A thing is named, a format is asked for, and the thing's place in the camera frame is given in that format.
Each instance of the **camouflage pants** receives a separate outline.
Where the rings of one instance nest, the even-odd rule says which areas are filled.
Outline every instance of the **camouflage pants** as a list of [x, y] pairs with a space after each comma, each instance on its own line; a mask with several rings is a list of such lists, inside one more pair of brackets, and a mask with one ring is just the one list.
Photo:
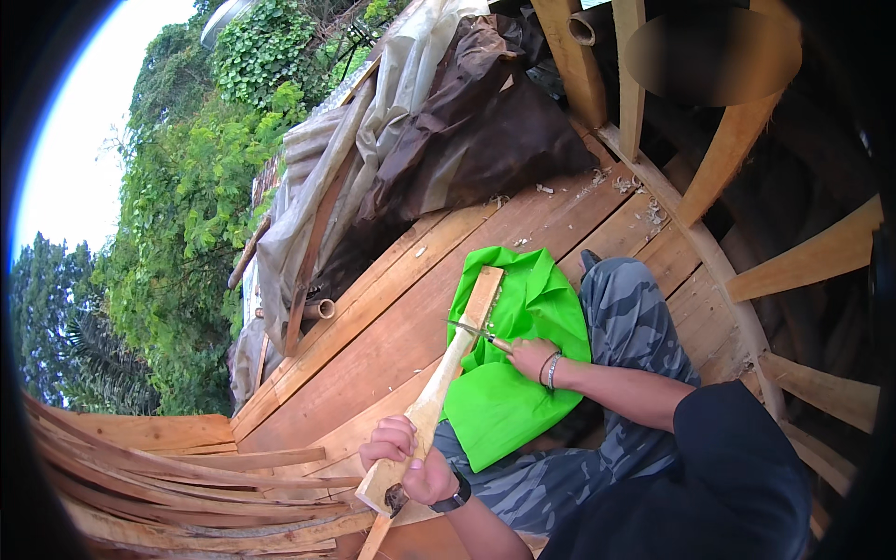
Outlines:
[[[591, 361], [631, 367], [700, 385], [678, 343], [666, 300], [650, 271], [629, 258], [597, 263], [579, 293]], [[473, 473], [451, 424], [435, 430], [435, 446], [463, 473], [475, 494], [515, 530], [549, 535], [590, 495], [619, 480], [650, 475], [675, 460], [675, 438], [604, 410], [607, 438], [597, 451], [555, 449], [511, 453]]]

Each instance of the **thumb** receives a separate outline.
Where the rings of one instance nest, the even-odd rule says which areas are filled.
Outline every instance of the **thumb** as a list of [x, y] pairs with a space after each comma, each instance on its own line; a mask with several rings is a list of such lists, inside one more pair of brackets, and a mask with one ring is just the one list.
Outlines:
[[408, 470], [401, 480], [405, 493], [409, 498], [421, 504], [431, 504], [435, 492], [426, 480], [426, 469], [423, 460], [414, 458], [411, 460]]

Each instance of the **bright green fabric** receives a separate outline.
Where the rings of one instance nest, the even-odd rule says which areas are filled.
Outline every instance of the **bright green fabric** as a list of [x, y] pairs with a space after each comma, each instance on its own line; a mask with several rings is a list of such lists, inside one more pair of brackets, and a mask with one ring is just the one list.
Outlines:
[[[468, 254], [450, 319], [460, 319], [485, 264], [504, 269], [497, 303], [485, 325], [487, 331], [506, 340], [549, 339], [564, 356], [590, 362], [579, 298], [546, 249], [517, 254], [503, 247], [487, 247]], [[449, 326], [449, 343], [453, 337], [454, 327]], [[577, 392], [549, 393], [521, 375], [501, 350], [481, 338], [461, 365], [464, 374], [448, 390], [443, 418], [451, 420], [473, 472], [543, 433], [582, 399]]]

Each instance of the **palm tree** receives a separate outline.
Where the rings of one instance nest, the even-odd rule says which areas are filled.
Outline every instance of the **palm tree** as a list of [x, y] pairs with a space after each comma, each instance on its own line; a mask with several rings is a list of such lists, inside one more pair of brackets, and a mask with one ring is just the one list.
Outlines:
[[108, 317], [81, 311], [66, 326], [69, 358], [79, 375], [62, 388], [69, 409], [132, 416], [154, 415], [159, 392], [149, 365], [112, 333]]

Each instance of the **black watch strap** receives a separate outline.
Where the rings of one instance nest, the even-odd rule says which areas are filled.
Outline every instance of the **black watch strap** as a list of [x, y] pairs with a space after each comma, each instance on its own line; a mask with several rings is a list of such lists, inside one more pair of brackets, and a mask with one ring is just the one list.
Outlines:
[[457, 492], [450, 498], [441, 500], [429, 506], [429, 509], [433, 510], [436, 513], [447, 513], [452, 510], [456, 510], [470, 500], [470, 495], [472, 494], [472, 490], [470, 490], [470, 483], [467, 482], [467, 479], [463, 477], [463, 475], [458, 472], [458, 470], [454, 468], [452, 468], [452, 470], [454, 471], [454, 476], [457, 477], [457, 481], [461, 483], [461, 486], [457, 489]]

